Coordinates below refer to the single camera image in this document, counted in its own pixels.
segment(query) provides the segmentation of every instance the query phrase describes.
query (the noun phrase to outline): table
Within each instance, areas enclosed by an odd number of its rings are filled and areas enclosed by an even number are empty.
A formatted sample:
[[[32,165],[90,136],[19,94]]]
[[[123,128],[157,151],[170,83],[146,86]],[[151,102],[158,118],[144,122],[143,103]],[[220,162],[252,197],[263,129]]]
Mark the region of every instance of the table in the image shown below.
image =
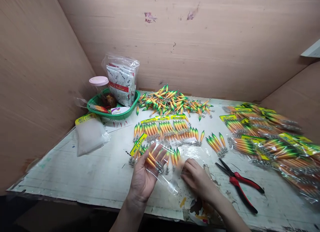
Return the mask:
[[[193,99],[203,102],[207,100],[196,97]],[[210,104],[214,105],[213,118],[206,116],[199,121],[198,115],[192,114],[189,120],[200,133],[205,130],[206,136],[212,132],[216,135],[221,132],[228,144],[227,136],[230,131],[219,116],[226,114],[223,106],[240,105],[241,102],[212,99]],[[133,146],[135,124],[149,118],[150,113],[140,110],[137,116],[134,112],[130,116],[134,121],[132,126],[110,133],[111,140],[106,145],[81,157],[76,156],[77,138],[73,129],[30,169],[23,180],[8,191],[120,209],[128,193],[133,171],[128,165],[129,156],[126,151],[129,152]],[[254,166],[244,155],[229,150],[223,160],[231,170],[240,172],[265,190],[265,195],[261,195],[255,189],[241,184],[248,199],[259,212],[253,215],[242,203],[235,187],[229,183],[229,177],[215,166],[218,157],[205,139],[201,148],[205,155],[198,162],[208,166],[207,171],[213,181],[251,229],[319,231],[320,213],[314,211],[276,171]],[[190,220],[189,210],[195,198],[182,179],[178,180],[178,186],[179,193],[174,196],[161,183],[156,183],[145,213],[173,220]]]

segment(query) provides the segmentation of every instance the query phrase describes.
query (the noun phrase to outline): white pouch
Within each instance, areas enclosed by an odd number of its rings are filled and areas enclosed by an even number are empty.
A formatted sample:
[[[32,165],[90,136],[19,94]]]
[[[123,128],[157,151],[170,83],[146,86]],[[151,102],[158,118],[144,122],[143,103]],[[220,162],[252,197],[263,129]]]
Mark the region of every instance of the white pouch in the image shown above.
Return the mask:
[[[100,117],[94,113],[76,119],[75,124],[78,137],[77,156],[99,149],[110,140]]]

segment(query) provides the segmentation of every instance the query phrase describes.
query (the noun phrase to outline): paper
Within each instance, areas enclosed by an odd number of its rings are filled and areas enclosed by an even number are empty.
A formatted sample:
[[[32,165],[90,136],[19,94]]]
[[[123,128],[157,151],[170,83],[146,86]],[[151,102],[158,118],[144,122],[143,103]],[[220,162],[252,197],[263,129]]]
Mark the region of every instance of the paper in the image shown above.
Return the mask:
[[[130,107],[116,107],[116,108],[112,108],[111,109],[111,113],[113,115],[116,115],[116,114],[121,114],[121,113],[124,113],[126,112],[127,110],[129,110]]]
[[[134,101],[134,72],[122,68],[107,66],[109,88],[117,102],[124,106],[132,106]]]
[[[130,118],[126,118],[125,120],[115,122],[101,118],[101,121],[104,126],[104,129],[108,133],[132,125],[132,120]]]

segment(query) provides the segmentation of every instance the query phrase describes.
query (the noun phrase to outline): wooden partition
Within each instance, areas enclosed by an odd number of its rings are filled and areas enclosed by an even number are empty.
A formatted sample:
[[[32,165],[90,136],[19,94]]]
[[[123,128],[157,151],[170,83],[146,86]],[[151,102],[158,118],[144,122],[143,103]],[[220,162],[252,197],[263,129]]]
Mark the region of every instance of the wooden partition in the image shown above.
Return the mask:
[[[301,71],[261,103],[296,120],[305,136],[320,144],[320,62]]]
[[[94,71],[141,62],[138,88],[261,101],[310,64],[320,0],[58,0]]]
[[[74,126],[93,69],[57,0],[0,0],[0,193]]]

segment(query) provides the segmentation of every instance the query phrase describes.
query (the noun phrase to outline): pliers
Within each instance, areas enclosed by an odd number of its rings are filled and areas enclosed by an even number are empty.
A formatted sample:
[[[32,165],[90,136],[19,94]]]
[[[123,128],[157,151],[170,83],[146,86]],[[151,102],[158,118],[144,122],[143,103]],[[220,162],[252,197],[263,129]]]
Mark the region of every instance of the pliers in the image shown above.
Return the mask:
[[[264,194],[264,190],[255,182],[253,182],[252,180],[249,180],[247,178],[242,177],[238,172],[232,172],[230,170],[230,168],[225,164],[225,162],[222,161],[222,159],[219,159],[221,161],[221,163],[223,164],[223,166],[225,168],[223,168],[221,165],[219,165],[218,163],[216,163],[216,165],[226,174],[228,174],[230,176],[230,183],[233,184],[236,189],[237,192],[241,198],[241,200],[244,202],[244,204],[247,206],[247,208],[254,214],[257,214],[258,211],[256,210],[255,207],[253,207],[253,205],[249,202],[249,200],[247,199],[247,197],[245,196],[244,192],[242,191],[239,182],[243,182],[253,188],[255,188],[257,191],[259,191],[261,194]]]

